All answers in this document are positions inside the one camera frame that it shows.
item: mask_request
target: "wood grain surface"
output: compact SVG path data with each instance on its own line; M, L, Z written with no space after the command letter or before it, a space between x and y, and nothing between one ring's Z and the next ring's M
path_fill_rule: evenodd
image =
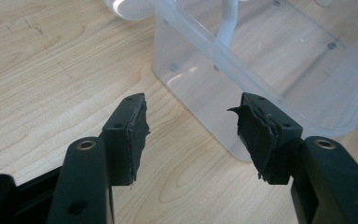
M231 156L154 75L154 18L124 21L102 0L0 1L0 173L24 183L98 135L144 92L151 134L117 223L297 223L290 186ZM337 139L358 160L358 128Z

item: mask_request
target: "light wooden surface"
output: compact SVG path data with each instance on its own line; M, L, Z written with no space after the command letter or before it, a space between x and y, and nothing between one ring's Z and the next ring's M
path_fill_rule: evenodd
M114 187L117 223L297 223L290 186L258 180L153 74L153 31L102 0L0 1L0 173L21 184L62 165L144 92L151 134L138 181ZM338 140L358 160L358 128Z

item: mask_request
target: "screw hole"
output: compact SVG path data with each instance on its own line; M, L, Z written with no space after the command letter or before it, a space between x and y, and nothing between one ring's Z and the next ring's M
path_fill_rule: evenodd
M336 145L334 145L333 143L327 141L327 140L323 140L323 139L316 139L315 140L315 145L318 147L322 147L324 149L334 149L336 148Z
M83 142L77 144L77 149L88 150L88 149L95 147L95 145L97 145L97 143L95 143L94 141L86 140L86 141L83 141Z
M71 205L69 205L68 207L68 213L73 216L82 214L84 210L86 210L87 205L88 204L85 201L78 201L78 202L71 203Z

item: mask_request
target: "wooden table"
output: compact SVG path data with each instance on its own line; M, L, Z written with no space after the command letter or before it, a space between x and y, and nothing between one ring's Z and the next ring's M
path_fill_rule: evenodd
M154 75L154 20L124 21L102 0L0 1L0 173L24 183L98 135L144 92L151 134L117 223L297 223L290 186L258 180ZM339 137L358 160L358 128Z

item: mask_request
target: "clear plastic container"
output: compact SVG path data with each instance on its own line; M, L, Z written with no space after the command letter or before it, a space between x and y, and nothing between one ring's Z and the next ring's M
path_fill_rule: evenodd
M239 105L243 91L268 98L304 127L303 137L339 136L356 126L358 1L328 7L299 0L107 5L115 2L111 9L128 20L156 10L156 75L239 159L250 157L236 135L237 117L227 110ZM117 2L149 9L120 10ZM228 2L238 4L234 13Z

